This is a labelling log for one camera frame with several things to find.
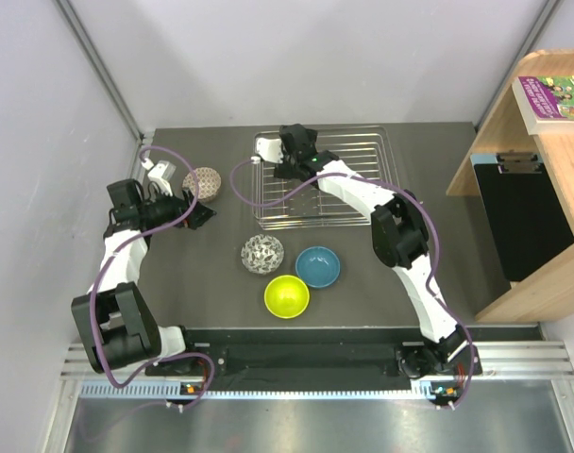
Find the red floral patterned bowl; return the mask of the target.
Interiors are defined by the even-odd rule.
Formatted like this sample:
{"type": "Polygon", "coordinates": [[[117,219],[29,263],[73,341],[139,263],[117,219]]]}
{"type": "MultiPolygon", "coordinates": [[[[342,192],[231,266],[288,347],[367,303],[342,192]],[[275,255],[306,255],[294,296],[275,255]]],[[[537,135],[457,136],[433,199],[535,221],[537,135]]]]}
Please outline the red floral patterned bowl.
{"type": "Polygon", "coordinates": [[[198,189],[198,199],[202,203],[213,201],[222,186],[220,174],[211,167],[198,167],[186,175],[182,181],[182,189],[194,193],[198,189]]]}

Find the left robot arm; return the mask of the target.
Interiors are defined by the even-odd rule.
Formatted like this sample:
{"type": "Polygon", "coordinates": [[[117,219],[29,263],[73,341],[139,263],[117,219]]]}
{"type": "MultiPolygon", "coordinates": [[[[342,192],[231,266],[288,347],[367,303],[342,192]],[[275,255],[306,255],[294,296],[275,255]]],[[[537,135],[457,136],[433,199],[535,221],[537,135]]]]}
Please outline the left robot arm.
{"type": "Polygon", "coordinates": [[[94,340],[98,333],[111,370],[166,358],[177,373],[189,374],[198,365],[199,353],[186,343],[185,328],[159,327],[137,287],[151,240],[142,234],[178,217],[183,220],[176,227],[197,229],[216,211],[195,201],[189,190],[181,198],[161,192],[145,198],[142,184],[135,179],[112,183],[107,190],[112,208],[101,263],[107,272],[97,280],[97,287],[74,298],[71,305],[89,363],[96,373],[104,372],[94,340]]]}

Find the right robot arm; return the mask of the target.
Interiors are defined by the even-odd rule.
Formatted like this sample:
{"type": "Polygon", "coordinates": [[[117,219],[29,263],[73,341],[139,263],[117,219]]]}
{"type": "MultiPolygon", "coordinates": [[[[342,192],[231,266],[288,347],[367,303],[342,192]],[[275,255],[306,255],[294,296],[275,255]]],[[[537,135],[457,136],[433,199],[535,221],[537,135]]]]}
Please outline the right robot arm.
{"type": "Polygon", "coordinates": [[[423,337],[421,345],[397,351],[401,371],[409,378],[449,372],[472,377],[476,350],[436,281],[439,241],[429,215],[411,193],[368,180],[334,153],[318,151],[316,139],[316,131],[301,124],[281,126],[278,139],[261,147],[261,155],[273,164],[276,178],[333,195],[369,221],[373,251],[400,278],[423,337]]]}

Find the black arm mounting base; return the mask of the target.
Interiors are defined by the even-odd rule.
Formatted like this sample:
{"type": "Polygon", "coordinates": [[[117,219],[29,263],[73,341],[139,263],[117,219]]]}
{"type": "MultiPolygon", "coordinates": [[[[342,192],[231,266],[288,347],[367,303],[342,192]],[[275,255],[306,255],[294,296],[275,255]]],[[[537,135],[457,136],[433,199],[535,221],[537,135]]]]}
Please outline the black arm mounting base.
{"type": "Polygon", "coordinates": [[[434,343],[412,328],[197,329],[189,352],[222,359],[226,376],[245,369],[375,368],[388,377],[475,375],[477,347],[461,328],[434,343]]]}

